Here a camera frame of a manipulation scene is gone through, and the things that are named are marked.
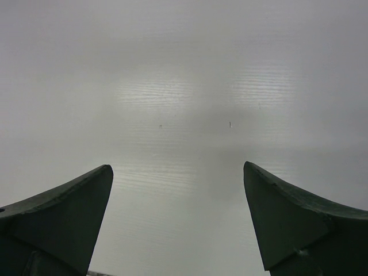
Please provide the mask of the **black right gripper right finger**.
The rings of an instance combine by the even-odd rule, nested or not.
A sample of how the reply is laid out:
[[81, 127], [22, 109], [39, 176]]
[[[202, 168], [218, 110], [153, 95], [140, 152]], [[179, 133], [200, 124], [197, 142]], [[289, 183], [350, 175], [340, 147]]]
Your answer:
[[270, 275], [367, 275], [367, 211], [315, 195], [245, 162], [244, 189]]

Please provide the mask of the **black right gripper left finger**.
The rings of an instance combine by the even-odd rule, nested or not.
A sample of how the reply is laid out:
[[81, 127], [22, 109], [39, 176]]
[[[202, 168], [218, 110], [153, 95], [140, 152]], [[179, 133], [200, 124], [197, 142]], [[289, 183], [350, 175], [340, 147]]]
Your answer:
[[86, 275], [112, 182], [104, 164], [1, 207], [1, 275]]

